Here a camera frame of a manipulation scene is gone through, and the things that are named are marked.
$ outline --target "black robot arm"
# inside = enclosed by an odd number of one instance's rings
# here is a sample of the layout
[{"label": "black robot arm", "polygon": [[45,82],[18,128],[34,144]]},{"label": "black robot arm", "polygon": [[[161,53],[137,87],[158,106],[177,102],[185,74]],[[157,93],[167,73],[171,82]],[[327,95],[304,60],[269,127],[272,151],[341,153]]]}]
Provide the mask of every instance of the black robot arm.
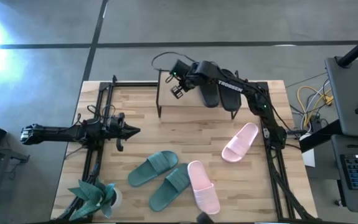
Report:
[{"label": "black robot arm", "polygon": [[123,150],[122,140],[140,132],[139,128],[125,123],[125,115],[111,116],[103,124],[99,118],[83,120],[69,128],[45,127],[32,124],[22,129],[21,142],[26,145],[39,144],[43,141],[79,142],[84,146],[94,144],[99,139],[117,139],[116,146]]},{"label": "black robot arm", "polygon": [[196,86],[216,83],[245,95],[249,109],[260,117],[270,134],[270,146],[280,150],[285,148],[286,131],[279,126],[274,117],[274,108],[268,92],[263,88],[266,83],[248,82],[237,77],[229,77],[213,62],[195,62],[191,66],[178,60],[170,74],[179,81],[179,85],[172,88],[176,98],[183,95],[182,91],[189,91]]}]

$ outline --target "wooden tabletop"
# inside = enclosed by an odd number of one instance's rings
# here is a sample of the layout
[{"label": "wooden tabletop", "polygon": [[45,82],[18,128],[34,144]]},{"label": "wooden tabletop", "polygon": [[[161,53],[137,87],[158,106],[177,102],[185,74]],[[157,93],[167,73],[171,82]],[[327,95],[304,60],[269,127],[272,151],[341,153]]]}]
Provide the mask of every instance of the wooden tabletop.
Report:
[{"label": "wooden tabletop", "polygon": [[[86,106],[95,105],[99,84],[100,82],[83,83],[77,108],[82,119],[92,117]],[[268,81],[268,85],[277,112],[289,127],[293,127],[284,82]],[[215,222],[276,221],[261,134],[258,134],[251,149],[240,162],[228,163],[220,156],[224,146],[243,125],[248,122],[260,125],[259,117],[250,112],[246,100],[243,98],[243,106],[234,120],[230,119],[230,113],[223,108],[204,108],[197,105],[184,108],[176,105],[175,98],[171,100],[172,105],[164,104],[162,116],[158,118],[156,92],[156,87],[116,87],[113,90],[112,103],[116,108],[115,113],[124,112],[126,122],[141,128],[141,132],[125,142],[123,152],[116,150],[114,141],[106,141],[100,178],[106,184],[116,183],[116,187],[122,191],[123,201],[121,207],[113,211],[110,219],[106,219],[99,211],[93,221],[195,222],[201,211],[195,204],[191,187],[163,211],[153,212],[149,208],[150,196],[161,185],[169,171],[137,188],[127,183],[127,176],[133,169],[151,154],[163,150],[174,151],[179,157],[179,163],[194,160],[203,163],[210,180],[215,184],[221,205],[220,212],[211,215]],[[163,94],[167,96],[171,93],[165,91]],[[80,146],[76,143],[69,143],[67,153],[78,147]],[[65,160],[52,218],[59,216],[74,198],[67,189],[77,187],[78,179],[82,177],[85,157],[86,149],[82,149]],[[286,147],[283,157],[290,189],[306,210],[316,217],[301,152]],[[282,193],[280,197],[285,210]]]}]

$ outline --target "slide sandal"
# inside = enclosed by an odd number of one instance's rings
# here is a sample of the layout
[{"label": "slide sandal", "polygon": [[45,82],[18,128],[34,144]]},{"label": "slide sandal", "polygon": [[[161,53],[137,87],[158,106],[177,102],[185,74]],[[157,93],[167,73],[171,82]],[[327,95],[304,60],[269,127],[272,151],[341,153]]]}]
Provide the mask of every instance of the slide sandal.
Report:
[{"label": "slide sandal", "polygon": [[253,123],[246,124],[224,147],[222,158],[227,162],[240,161],[250,149],[258,132],[257,125]]},{"label": "slide sandal", "polygon": [[216,84],[200,85],[199,89],[206,107],[214,108],[219,105],[219,94]]},{"label": "slide sandal", "polygon": [[[225,75],[235,77],[232,72],[227,69],[222,69]],[[218,85],[220,100],[225,111],[237,111],[241,107],[241,94],[235,90],[227,88],[226,86]]]},{"label": "slide sandal", "polygon": [[220,211],[219,198],[215,186],[210,182],[204,166],[199,161],[192,161],[188,166],[192,190],[199,209],[213,215]]},{"label": "slide sandal", "polygon": [[149,156],[144,163],[130,172],[128,182],[132,187],[139,187],[152,178],[172,169],[176,166],[178,160],[174,152],[157,152]]},{"label": "slide sandal", "polygon": [[189,174],[187,173],[188,164],[180,164],[159,186],[157,191],[149,199],[149,207],[154,212],[159,212],[166,208],[177,196],[190,185]]}]

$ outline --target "green leaf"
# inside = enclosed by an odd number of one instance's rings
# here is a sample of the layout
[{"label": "green leaf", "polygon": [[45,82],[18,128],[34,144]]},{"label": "green leaf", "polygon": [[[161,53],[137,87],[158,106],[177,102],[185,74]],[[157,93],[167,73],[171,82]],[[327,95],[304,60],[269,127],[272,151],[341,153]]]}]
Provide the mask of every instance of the green leaf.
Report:
[{"label": "green leaf", "polygon": [[100,178],[98,177],[96,178],[95,186],[102,191],[104,191],[105,189],[105,185],[100,181]]},{"label": "green leaf", "polygon": [[71,217],[69,218],[70,221],[76,220],[78,218],[84,217],[86,215],[89,215],[95,211],[100,209],[100,207],[97,207],[96,205],[86,202],[81,208],[76,210]]},{"label": "green leaf", "polygon": [[89,200],[89,198],[83,193],[80,187],[74,187],[68,190],[71,191],[74,195],[76,195],[80,199],[83,199],[85,201]]},{"label": "green leaf", "polygon": [[108,184],[105,187],[105,190],[104,190],[105,198],[104,198],[104,200],[109,200],[109,199],[112,198],[112,196],[115,194],[114,187],[115,187],[115,184]]},{"label": "green leaf", "polygon": [[110,218],[112,215],[112,209],[110,204],[104,204],[101,206],[101,211],[103,212],[105,218]]},{"label": "green leaf", "polygon": [[79,180],[79,187],[92,204],[96,205],[104,197],[104,192],[92,184]]}]

